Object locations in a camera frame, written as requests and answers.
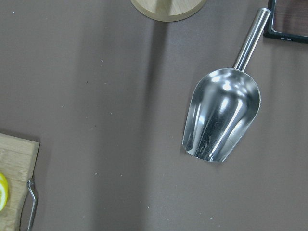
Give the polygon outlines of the steel ice scoop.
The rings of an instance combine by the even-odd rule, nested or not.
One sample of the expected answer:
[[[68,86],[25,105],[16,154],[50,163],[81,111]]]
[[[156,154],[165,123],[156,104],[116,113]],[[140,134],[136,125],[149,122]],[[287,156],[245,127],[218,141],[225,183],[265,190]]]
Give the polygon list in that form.
[[[182,147],[199,159],[224,162],[254,121],[261,103],[257,83],[245,68],[271,11],[258,9],[232,68],[204,76],[190,101]]]

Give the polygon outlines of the wooden cup tree stand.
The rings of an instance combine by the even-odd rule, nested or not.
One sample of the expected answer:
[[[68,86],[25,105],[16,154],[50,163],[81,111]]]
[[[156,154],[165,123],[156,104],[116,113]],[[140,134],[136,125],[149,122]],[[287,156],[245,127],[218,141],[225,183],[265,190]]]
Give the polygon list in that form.
[[[206,0],[131,0],[143,15],[160,22],[176,22],[191,17]]]

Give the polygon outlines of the bamboo cutting board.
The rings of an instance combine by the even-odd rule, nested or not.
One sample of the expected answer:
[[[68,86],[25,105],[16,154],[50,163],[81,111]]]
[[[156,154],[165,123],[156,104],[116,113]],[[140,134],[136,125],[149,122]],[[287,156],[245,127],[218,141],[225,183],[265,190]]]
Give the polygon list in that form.
[[[39,143],[5,134],[0,135],[0,172],[8,181],[8,200],[0,211],[0,229],[19,231],[25,199],[32,198],[27,230],[33,228],[38,196],[34,189],[33,172]]]

